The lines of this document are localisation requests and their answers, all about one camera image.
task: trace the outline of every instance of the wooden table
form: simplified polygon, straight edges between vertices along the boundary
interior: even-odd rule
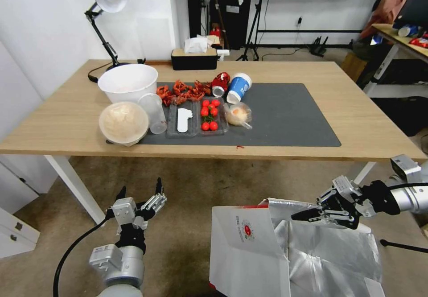
[[[410,96],[428,97],[428,86],[426,85],[377,84],[377,80],[381,79],[383,73],[385,73],[398,50],[403,50],[407,54],[428,63],[428,49],[409,44],[412,38],[398,36],[398,31],[392,28],[391,24],[373,24],[372,26],[377,29],[378,33],[383,38],[394,43],[394,45],[374,75],[376,82],[372,79],[372,81],[370,81],[364,88],[364,92],[372,98],[398,98]]]
[[[334,62],[219,62],[216,70],[173,71],[156,65],[159,82],[176,79],[211,81],[216,74],[247,73],[255,83],[303,83],[336,133],[341,147],[268,147],[106,144],[98,128],[101,111],[110,104],[87,78],[105,60],[89,60],[1,144],[0,153],[41,154],[56,169],[96,222],[104,215],[64,156],[192,157],[233,159],[299,159],[385,161],[407,154],[426,156]],[[360,179],[370,170],[367,165]]]

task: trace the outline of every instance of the white bowl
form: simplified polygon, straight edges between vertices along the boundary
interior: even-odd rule
[[[107,140],[125,146],[138,143],[147,134],[148,124],[147,113],[132,102],[111,104],[99,116],[99,128]]]
[[[137,103],[141,96],[156,93],[157,76],[157,70],[148,65],[121,65],[101,75],[98,86],[112,103]]]

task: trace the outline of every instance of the lamp arm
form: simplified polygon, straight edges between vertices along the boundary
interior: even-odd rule
[[[94,3],[86,12],[86,18],[91,23],[92,27],[94,28],[94,31],[97,33],[99,39],[101,40],[104,48],[106,49],[108,55],[111,57],[111,60],[113,62],[113,66],[119,66],[119,62],[117,61],[117,53],[113,49],[113,47],[110,45],[109,42],[107,42],[104,37],[102,36],[101,32],[99,31],[95,19],[103,13],[103,10],[101,9],[99,12],[94,12],[94,9],[97,7],[97,3]]]

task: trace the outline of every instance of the black tissue box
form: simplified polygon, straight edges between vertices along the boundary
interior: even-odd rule
[[[188,53],[183,49],[174,49],[171,62],[174,70],[215,70],[217,68],[217,50],[208,48],[206,53]]]

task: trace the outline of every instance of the gray table mat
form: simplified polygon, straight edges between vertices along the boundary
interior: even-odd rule
[[[139,144],[341,146],[304,84],[254,83],[242,101],[252,111],[252,130],[229,125],[224,135],[183,139],[171,139],[166,133],[154,135],[149,131]],[[168,118],[169,109],[164,111]]]

